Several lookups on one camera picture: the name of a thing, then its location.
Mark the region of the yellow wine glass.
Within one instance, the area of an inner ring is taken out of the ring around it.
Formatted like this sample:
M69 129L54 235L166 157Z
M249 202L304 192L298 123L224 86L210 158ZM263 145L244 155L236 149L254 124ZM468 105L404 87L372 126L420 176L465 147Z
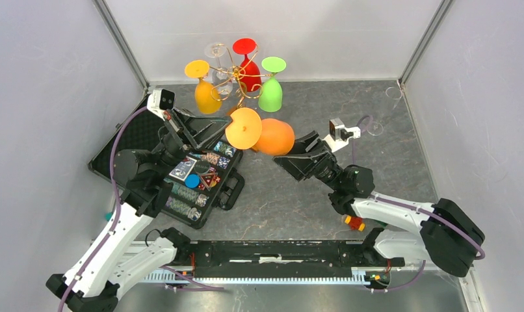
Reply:
M217 112L222 105L220 94L215 86L205 80L210 69L209 63L205 60L193 60L189 62L184 69L187 77L198 80L194 92L194 99L198 110L202 114L213 114Z

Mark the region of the orange wine glass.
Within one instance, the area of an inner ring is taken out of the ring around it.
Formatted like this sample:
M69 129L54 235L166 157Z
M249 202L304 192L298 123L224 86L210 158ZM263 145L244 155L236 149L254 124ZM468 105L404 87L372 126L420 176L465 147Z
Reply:
M231 123L225 129L228 142L236 149L253 149L271 156L289 153L295 143L293 128L274 118L262 119L250 108L231 113Z

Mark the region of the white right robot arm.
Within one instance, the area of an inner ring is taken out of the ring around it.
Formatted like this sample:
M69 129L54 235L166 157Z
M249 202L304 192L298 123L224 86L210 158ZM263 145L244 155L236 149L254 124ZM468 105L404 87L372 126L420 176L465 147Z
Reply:
M297 181L314 177L331 189L328 198L341 216L369 219L396 227L380 229L362 247L363 260L379 265L385 259L411 257L431 261L442 271L464 277L486 253L483 231L452 200L416 202L375 191L373 171L338 164L335 152L361 135L354 127L320 138L315 131L296 139L293 148L273 161Z

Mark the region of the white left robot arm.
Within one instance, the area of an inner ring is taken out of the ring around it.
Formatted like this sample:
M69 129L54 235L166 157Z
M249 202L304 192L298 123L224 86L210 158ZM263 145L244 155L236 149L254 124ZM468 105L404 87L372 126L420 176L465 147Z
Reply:
M115 195L112 216L86 253L46 285L59 299L59 311L113 311L121 297L152 270L182 265L190 246L169 229L152 245L121 261L134 238L158 216L172 194L169 173L191 153L211 151L232 122L229 116L195 116L180 109L158 112L166 129L153 150L120 149L126 130L118 130L109 156L109 179Z

